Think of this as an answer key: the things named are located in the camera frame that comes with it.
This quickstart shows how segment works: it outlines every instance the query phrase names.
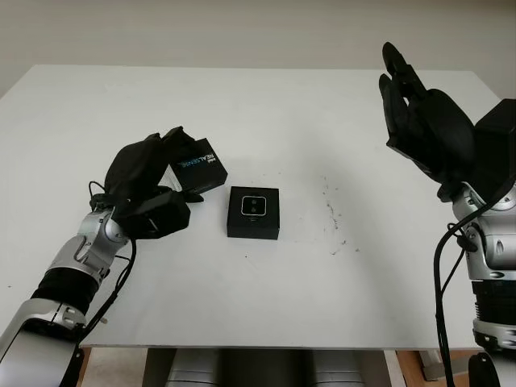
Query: camera lens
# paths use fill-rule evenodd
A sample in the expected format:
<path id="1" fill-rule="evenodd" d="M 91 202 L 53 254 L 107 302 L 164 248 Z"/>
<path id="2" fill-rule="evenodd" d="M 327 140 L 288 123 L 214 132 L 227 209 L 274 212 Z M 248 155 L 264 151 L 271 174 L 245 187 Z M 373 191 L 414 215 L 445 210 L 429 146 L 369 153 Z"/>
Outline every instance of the camera lens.
<path id="1" fill-rule="evenodd" d="M 267 200 L 262 196 L 244 196 L 242 198 L 242 215 L 264 216 L 267 212 Z"/>

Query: silver robot arm segment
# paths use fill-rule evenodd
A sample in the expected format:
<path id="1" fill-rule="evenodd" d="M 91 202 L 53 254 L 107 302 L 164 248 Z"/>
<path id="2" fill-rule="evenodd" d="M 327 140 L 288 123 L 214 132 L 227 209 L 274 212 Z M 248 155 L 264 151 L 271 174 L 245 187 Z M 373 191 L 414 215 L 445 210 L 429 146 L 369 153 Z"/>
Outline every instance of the silver robot arm segment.
<path id="1" fill-rule="evenodd" d="M 114 255 L 128 241 L 110 218 L 112 212 L 94 211 L 85 217 L 77 235 L 64 244 L 39 288 L 0 337 L 2 387 L 77 382 L 82 363 L 77 342 L 86 325 L 86 311 Z"/>
<path id="2" fill-rule="evenodd" d="M 468 187 L 453 211 L 461 220 L 483 205 Z M 464 233 L 479 247 L 466 259 L 476 295 L 473 334 L 485 349 L 470 360 L 471 386 L 509 387 L 516 381 L 516 185 Z"/>

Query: camera box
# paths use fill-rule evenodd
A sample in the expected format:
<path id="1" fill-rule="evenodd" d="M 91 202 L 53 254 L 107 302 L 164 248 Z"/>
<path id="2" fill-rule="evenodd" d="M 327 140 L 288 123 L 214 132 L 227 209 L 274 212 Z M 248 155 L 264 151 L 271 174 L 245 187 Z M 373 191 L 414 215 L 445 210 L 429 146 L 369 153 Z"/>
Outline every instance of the camera box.
<path id="1" fill-rule="evenodd" d="M 277 239 L 279 232 L 280 194 L 277 188 L 231 187 L 228 237 Z"/>
<path id="2" fill-rule="evenodd" d="M 226 182 L 226 169 L 207 139 L 194 140 L 177 127 L 163 140 L 170 152 L 162 183 L 176 191 L 202 194 Z"/>

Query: wooden floor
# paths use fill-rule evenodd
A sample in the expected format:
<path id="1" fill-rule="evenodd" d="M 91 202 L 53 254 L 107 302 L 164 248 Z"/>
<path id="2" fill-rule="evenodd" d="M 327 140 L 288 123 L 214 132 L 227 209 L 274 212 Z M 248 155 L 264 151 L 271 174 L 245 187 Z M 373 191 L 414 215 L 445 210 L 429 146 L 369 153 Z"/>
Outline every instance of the wooden floor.
<path id="1" fill-rule="evenodd" d="M 470 357 L 475 351 L 451 351 L 450 357 Z M 446 387 L 446 381 L 425 381 L 421 371 L 421 358 L 415 351 L 397 351 L 397 358 L 405 377 L 406 387 Z M 469 387 L 467 374 L 454 377 L 456 387 Z"/>

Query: black box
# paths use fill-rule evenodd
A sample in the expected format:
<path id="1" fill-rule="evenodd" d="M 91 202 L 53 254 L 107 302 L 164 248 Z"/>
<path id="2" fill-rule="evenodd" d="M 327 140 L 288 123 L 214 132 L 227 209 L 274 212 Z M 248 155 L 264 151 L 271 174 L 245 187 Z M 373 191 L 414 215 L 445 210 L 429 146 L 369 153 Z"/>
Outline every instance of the black box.
<path id="1" fill-rule="evenodd" d="M 277 188 L 231 187 L 227 236 L 277 239 L 280 232 L 280 192 Z"/>
<path id="2" fill-rule="evenodd" d="M 174 149 L 169 164 L 185 192 L 202 194 L 226 182 L 226 169 L 207 139 Z"/>

